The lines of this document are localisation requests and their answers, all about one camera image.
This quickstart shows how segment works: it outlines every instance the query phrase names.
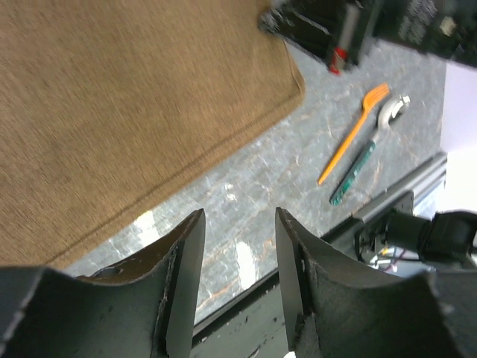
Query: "marble surface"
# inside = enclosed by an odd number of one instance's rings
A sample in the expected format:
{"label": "marble surface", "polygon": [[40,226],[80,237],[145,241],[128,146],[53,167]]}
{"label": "marble surface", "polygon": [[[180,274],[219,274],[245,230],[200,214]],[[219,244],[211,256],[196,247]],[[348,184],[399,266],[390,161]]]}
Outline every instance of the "marble surface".
{"label": "marble surface", "polygon": [[[306,79],[302,107],[67,272],[91,274],[159,239],[203,207],[206,244],[195,318],[200,321],[277,267],[275,207],[288,209],[312,232],[325,233],[438,150],[441,60],[381,43],[359,69],[338,78],[291,51]],[[343,204],[333,207],[329,197],[373,129],[376,111],[324,185],[316,184],[317,177],[359,117],[365,93],[385,81],[393,93],[409,95],[411,106],[377,145]]]}

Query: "green handle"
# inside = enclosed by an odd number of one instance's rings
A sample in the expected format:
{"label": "green handle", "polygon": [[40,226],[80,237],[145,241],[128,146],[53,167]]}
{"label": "green handle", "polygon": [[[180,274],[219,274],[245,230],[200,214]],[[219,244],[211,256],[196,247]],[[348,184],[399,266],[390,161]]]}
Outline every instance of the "green handle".
{"label": "green handle", "polygon": [[348,170],[348,172],[344,176],[344,179],[340,182],[340,185],[338,185],[338,188],[336,188],[335,192],[330,198],[330,204],[338,205],[341,203],[344,194],[351,187],[353,181],[355,181],[356,177],[358,176],[358,173],[361,171],[367,160],[370,158],[371,153],[374,152],[375,147],[376,143],[373,140],[370,140],[366,143],[363,150],[356,158],[354,163],[351,165],[351,168]]}

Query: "fork handle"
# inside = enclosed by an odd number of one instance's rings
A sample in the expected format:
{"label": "fork handle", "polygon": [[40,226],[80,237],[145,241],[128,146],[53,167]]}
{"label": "fork handle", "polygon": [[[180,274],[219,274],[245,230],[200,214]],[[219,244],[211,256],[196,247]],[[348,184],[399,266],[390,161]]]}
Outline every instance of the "fork handle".
{"label": "fork handle", "polygon": [[335,168],[336,164],[338,161],[343,157],[344,152],[348,149],[350,146],[351,142],[355,138],[356,134],[358,134],[359,130],[363,126],[364,122],[366,121],[367,115],[369,114],[369,110],[363,109],[363,113],[361,115],[361,118],[356,122],[353,130],[348,134],[347,138],[344,140],[343,143],[341,143],[340,148],[336,152],[336,154],[333,156],[331,161],[329,162],[328,166],[326,167],[325,171],[323,174],[320,176],[318,179],[318,184],[321,185],[325,179],[328,177],[329,173]]}
{"label": "fork handle", "polygon": [[343,180],[340,182],[340,185],[338,185],[338,188],[336,188],[335,192],[330,198],[330,204],[338,205],[341,203],[344,194],[351,187],[353,181],[355,181],[359,172],[361,171],[367,160],[370,158],[371,154],[374,152],[375,147],[376,143],[371,139],[366,143],[366,145],[361,150],[361,153],[351,165],[350,169],[348,169],[348,172],[344,176]]}

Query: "orange fork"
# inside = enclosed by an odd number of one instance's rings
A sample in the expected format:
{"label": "orange fork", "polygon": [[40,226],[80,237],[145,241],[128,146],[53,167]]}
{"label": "orange fork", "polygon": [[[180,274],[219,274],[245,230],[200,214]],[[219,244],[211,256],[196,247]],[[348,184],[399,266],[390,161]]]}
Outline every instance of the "orange fork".
{"label": "orange fork", "polygon": [[355,138],[356,134],[358,134],[359,130],[363,126],[364,122],[366,121],[367,115],[371,112],[371,110],[386,96],[389,94],[389,87],[388,84],[380,84],[378,87],[372,89],[367,93],[367,95],[363,99],[363,113],[361,118],[356,122],[353,130],[348,134],[348,137],[341,143],[340,148],[335,153],[333,158],[330,160],[328,166],[326,166],[323,174],[318,179],[318,184],[321,185],[328,175],[332,172],[335,168],[336,164],[339,160],[343,157],[344,152],[348,149],[351,142]]}

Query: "gray table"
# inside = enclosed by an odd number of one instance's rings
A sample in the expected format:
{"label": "gray table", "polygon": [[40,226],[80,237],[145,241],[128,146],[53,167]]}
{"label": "gray table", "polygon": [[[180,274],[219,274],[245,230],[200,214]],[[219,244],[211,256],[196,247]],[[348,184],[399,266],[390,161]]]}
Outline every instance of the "gray table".
{"label": "gray table", "polygon": [[[275,207],[320,234],[345,219],[439,149],[445,63],[380,44],[350,74],[335,77],[292,49],[306,79],[301,108],[184,190],[145,213],[83,259],[73,275],[91,274],[157,240],[191,211],[207,216],[196,321],[275,269]],[[323,186],[316,180],[361,112],[364,94],[387,81],[411,106],[378,145],[338,207],[328,204],[338,180],[372,130],[376,111]]]}

